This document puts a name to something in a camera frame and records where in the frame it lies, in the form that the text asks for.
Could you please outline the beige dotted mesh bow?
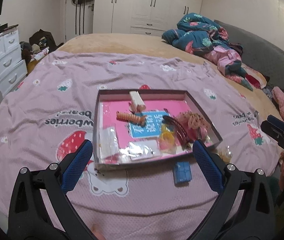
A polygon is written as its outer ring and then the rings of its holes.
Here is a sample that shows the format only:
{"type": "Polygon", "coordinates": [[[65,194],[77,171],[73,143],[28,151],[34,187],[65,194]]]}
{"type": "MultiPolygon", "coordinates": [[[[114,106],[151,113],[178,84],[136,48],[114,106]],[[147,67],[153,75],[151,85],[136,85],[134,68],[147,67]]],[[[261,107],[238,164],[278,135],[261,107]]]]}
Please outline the beige dotted mesh bow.
{"type": "Polygon", "coordinates": [[[204,127],[206,130],[211,128],[211,125],[203,117],[203,115],[194,113],[191,111],[179,113],[175,119],[185,128],[185,129],[198,129],[204,127]]]}

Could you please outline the blue square eraser block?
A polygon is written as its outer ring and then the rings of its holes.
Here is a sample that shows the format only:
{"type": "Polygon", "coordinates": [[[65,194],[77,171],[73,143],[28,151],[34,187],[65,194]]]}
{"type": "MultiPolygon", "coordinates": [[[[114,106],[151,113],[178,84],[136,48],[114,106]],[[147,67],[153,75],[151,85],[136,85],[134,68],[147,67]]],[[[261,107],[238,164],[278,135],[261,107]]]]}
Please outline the blue square eraser block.
{"type": "Polygon", "coordinates": [[[187,161],[175,163],[173,167],[173,179],[175,185],[190,182],[192,180],[190,163],[187,161]]]}

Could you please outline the maroon banana hair clip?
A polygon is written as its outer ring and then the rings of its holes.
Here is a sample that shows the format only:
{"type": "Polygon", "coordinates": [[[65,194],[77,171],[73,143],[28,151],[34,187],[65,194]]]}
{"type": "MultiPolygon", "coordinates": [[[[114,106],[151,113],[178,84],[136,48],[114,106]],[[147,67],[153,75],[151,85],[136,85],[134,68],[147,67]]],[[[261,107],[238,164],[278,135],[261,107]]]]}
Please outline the maroon banana hair clip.
{"type": "Polygon", "coordinates": [[[189,138],[182,124],[178,122],[175,118],[168,116],[168,115],[164,115],[163,120],[165,123],[168,123],[169,125],[175,128],[175,132],[178,135],[179,142],[182,146],[182,149],[190,150],[191,149],[190,144],[193,143],[193,141],[189,138]]]}

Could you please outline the white hair claw clip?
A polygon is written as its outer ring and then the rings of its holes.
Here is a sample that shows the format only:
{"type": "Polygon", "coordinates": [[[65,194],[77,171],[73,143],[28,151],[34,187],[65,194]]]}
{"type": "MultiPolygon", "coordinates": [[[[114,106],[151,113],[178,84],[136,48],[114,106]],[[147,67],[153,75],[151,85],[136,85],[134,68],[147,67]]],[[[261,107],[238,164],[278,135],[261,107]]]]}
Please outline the white hair claw clip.
{"type": "Polygon", "coordinates": [[[131,104],[129,110],[132,113],[141,113],[146,109],[146,105],[142,100],[138,91],[130,91],[129,92],[131,98],[131,104]]]}

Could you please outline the grey headboard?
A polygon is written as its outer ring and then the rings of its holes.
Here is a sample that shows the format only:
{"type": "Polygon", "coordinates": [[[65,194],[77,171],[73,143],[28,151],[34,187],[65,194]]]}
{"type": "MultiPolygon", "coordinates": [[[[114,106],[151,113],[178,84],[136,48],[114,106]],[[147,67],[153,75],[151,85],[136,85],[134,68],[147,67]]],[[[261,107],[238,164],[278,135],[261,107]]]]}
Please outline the grey headboard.
{"type": "Polygon", "coordinates": [[[214,22],[226,29],[230,42],[242,45],[242,62],[269,77],[267,89],[277,86],[284,92],[284,51],[251,32],[219,20],[214,22]]]}

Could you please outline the pink pajama clothes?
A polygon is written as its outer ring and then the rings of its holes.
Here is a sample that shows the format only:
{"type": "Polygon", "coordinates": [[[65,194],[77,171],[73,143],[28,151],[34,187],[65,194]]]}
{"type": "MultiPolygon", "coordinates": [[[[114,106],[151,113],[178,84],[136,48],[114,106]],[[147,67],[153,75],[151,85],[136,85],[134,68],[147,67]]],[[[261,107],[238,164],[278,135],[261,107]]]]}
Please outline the pink pajama clothes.
{"type": "Polygon", "coordinates": [[[241,57],[238,52],[233,49],[216,46],[211,52],[205,54],[203,57],[215,64],[217,69],[223,75],[229,75],[241,69],[241,57]]]}

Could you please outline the clear plastic bag card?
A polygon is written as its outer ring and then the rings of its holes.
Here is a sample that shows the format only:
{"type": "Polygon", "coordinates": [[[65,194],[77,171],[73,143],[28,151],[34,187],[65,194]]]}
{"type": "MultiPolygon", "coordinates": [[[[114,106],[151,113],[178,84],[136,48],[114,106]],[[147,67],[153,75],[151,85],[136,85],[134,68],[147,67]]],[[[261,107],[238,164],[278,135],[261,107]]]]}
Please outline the clear plastic bag card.
{"type": "Polygon", "coordinates": [[[118,137],[115,127],[110,126],[100,131],[100,158],[107,159],[119,153],[118,137]]]}

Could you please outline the pink strawberry blanket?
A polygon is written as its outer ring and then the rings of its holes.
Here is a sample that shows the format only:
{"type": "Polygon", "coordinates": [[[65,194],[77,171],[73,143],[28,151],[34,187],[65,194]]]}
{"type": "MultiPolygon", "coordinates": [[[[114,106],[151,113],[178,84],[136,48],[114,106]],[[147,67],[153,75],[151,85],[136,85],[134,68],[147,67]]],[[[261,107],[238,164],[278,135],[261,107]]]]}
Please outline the pink strawberry blanket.
{"type": "MultiPolygon", "coordinates": [[[[41,170],[91,139],[98,92],[103,89],[186,90],[229,146],[243,171],[271,175],[279,159],[276,142],[260,130],[261,114],[208,64],[144,55],[47,56],[0,104],[0,213],[9,213],[18,172],[41,170]]],[[[192,180],[173,182],[173,161],[99,172],[91,162],[68,197],[83,221],[107,239],[186,239],[217,195],[194,158],[192,180]]]]}

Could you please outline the teal floral quilt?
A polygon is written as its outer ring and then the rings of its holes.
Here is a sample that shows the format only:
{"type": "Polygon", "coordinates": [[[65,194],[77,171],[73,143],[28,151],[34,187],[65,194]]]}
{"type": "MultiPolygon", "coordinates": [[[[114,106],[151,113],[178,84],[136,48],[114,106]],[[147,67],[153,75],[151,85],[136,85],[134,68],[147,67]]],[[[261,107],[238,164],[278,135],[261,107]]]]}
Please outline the teal floral quilt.
{"type": "MultiPolygon", "coordinates": [[[[240,57],[243,53],[241,44],[229,41],[229,35],[224,27],[197,13],[189,13],[183,16],[177,23],[177,28],[165,31],[162,34],[162,39],[177,49],[200,57],[211,52],[216,46],[233,49],[238,52],[240,57]]],[[[240,70],[224,75],[224,77],[251,91],[253,90],[248,81],[250,75],[242,65],[240,70]]]]}

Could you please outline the pink book in tray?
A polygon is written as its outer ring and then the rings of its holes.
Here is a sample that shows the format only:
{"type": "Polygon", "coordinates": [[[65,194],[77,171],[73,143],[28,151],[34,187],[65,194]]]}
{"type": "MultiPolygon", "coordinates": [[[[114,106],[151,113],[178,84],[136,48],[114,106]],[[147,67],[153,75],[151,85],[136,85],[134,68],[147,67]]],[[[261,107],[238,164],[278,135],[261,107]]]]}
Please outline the pink book in tray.
{"type": "Polygon", "coordinates": [[[96,161],[105,165],[125,165],[145,163],[177,157],[190,152],[182,149],[175,128],[163,120],[164,115],[175,118],[181,112],[195,112],[193,103],[185,99],[146,100],[146,109],[141,113],[129,110],[130,100],[102,101],[96,114],[96,132],[94,133],[96,161]],[[100,131],[115,127],[119,153],[107,159],[100,158],[100,131]],[[128,155],[128,143],[134,141],[156,140],[161,152],[159,157],[132,161],[128,155]]]}

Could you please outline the dark cardboard box tray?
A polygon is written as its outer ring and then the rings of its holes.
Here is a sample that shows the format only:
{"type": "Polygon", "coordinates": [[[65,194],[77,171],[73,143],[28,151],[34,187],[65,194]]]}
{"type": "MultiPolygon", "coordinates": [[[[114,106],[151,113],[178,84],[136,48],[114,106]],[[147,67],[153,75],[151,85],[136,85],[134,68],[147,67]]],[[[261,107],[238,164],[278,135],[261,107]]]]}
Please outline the dark cardboard box tray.
{"type": "Polygon", "coordinates": [[[186,134],[163,117],[177,117],[183,112],[197,113],[210,126],[202,140],[209,149],[216,148],[222,137],[199,101],[184,90],[152,89],[137,92],[145,109],[137,116],[145,116],[145,125],[133,124],[117,117],[130,115],[131,89],[101,90],[94,113],[94,161],[101,169],[129,168],[187,155],[192,142],[186,134]]]}

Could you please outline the tan bed sheet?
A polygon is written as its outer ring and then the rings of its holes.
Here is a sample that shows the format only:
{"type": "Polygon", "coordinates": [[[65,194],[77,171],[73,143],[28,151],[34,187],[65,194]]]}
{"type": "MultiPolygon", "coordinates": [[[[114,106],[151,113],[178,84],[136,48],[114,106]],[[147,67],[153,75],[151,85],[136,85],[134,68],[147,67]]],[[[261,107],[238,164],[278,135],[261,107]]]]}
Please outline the tan bed sheet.
{"type": "MultiPolygon", "coordinates": [[[[58,48],[71,54],[88,54],[88,53],[111,53],[111,54],[141,54],[146,56],[161,57],[165,59],[179,58],[182,61],[197,65],[211,67],[218,76],[221,76],[217,67],[209,61],[188,54],[182,50],[165,43],[158,36],[147,36],[138,34],[89,34],[82,35],[66,42],[58,48]]],[[[249,103],[256,111],[260,119],[266,120],[267,116],[273,115],[278,119],[281,118],[274,104],[269,100],[267,95],[260,89],[254,89],[252,92],[234,81],[224,78],[229,83],[242,100],[249,103]]]]}

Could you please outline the white drawer cabinet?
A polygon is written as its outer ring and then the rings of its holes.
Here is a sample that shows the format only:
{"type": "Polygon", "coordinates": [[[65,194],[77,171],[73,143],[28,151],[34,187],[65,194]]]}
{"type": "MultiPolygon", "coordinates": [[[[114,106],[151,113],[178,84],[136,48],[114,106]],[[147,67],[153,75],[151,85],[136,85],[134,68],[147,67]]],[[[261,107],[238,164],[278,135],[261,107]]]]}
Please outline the white drawer cabinet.
{"type": "Polygon", "coordinates": [[[26,62],[22,59],[18,25],[0,25],[0,91],[6,96],[27,75],[26,62]]]}

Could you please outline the white wardrobe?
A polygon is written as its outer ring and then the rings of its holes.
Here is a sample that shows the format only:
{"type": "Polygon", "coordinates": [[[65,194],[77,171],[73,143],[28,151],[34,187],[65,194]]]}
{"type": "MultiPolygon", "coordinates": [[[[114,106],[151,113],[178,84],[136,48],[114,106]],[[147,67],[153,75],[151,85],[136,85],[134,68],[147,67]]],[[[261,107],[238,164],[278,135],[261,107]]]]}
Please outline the white wardrobe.
{"type": "Polygon", "coordinates": [[[95,0],[93,33],[161,36],[201,6],[202,0],[95,0]]]}

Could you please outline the pile of dark clothes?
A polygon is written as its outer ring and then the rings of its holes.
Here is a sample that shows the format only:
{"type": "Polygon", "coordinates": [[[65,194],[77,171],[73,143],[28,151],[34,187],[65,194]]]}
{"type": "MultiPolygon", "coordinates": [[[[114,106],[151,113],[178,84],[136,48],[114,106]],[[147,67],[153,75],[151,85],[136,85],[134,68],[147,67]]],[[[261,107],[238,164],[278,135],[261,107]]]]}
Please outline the pile of dark clothes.
{"type": "Polygon", "coordinates": [[[31,57],[45,48],[49,48],[49,52],[55,51],[63,43],[57,45],[53,35],[49,31],[40,29],[35,32],[30,38],[29,42],[22,41],[19,43],[21,48],[22,59],[30,61],[31,57]]]}

